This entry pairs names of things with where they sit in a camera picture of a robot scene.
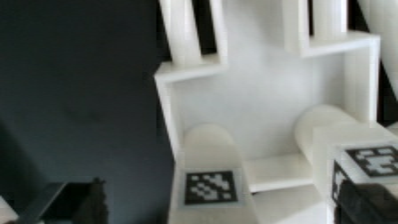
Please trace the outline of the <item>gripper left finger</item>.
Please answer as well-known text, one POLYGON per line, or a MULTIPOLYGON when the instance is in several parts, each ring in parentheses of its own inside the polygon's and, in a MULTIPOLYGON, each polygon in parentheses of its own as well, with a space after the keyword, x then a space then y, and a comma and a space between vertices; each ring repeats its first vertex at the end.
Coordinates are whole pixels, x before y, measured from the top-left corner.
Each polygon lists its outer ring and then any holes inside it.
POLYGON ((110 224, 104 181, 46 185, 14 224, 110 224))

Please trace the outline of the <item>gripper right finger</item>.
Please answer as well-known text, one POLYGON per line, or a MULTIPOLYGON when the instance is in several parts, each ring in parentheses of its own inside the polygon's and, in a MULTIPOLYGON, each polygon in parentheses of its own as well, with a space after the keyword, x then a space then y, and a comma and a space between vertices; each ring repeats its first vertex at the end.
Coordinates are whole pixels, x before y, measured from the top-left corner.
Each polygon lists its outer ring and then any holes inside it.
POLYGON ((398 198, 380 184, 343 182, 334 224, 398 224, 398 198))

